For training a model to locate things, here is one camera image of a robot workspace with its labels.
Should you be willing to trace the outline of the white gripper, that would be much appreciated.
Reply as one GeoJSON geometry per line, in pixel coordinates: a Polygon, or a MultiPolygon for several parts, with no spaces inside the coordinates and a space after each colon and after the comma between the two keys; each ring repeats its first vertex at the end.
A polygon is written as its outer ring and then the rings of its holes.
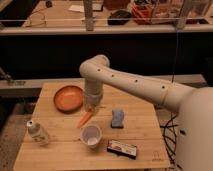
{"type": "Polygon", "coordinates": [[[86,111],[96,111],[102,100],[103,94],[84,93],[84,107],[86,111]]]}

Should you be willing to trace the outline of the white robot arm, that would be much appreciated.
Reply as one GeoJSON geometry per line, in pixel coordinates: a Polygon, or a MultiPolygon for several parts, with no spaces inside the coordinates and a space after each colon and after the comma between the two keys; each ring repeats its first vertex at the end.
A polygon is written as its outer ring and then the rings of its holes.
{"type": "Polygon", "coordinates": [[[194,88],[110,67],[109,59],[96,55],[81,63],[86,106],[96,107],[105,84],[159,105],[179,118],[175,171],[213,171],[213,87],[194,88]]]}

